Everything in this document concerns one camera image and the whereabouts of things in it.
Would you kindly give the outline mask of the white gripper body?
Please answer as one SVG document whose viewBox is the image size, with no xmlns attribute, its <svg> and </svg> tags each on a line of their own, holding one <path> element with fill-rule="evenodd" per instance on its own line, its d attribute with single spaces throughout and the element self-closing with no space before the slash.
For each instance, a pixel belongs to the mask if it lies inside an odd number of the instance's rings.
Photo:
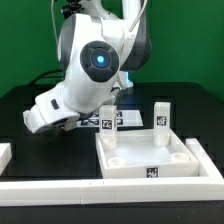
<svg viewBox="0 0 224 224">
<path fill-rule="evenodd" d="M 33 133 L 63 127 L 66 123 L 76 122 L 80 114 L 68 108 L 61 96 L 62 84 L 57 84 L 53 89 L 38 95 L 35 105 L 23 112 L 26 127 Z"/>
</svg>

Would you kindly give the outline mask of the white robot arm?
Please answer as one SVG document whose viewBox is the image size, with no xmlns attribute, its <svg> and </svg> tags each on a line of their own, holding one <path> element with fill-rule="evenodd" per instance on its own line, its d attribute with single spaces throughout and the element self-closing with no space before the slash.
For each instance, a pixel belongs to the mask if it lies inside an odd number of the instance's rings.
<svg viewBox="0 0 224 224">
<path fill-rule="evenodd" d="M 33 133 L 75 128 L 79 120 L 115 100 L 113 87 L 122 73 L 138 70 L 149 58 L 148 0 L 122 0 L 122 17 L 103 8 L 101 0 L 67 1 L 67 19 L 57 42 L 65 78 L 23 113 Z"/>
</svg>

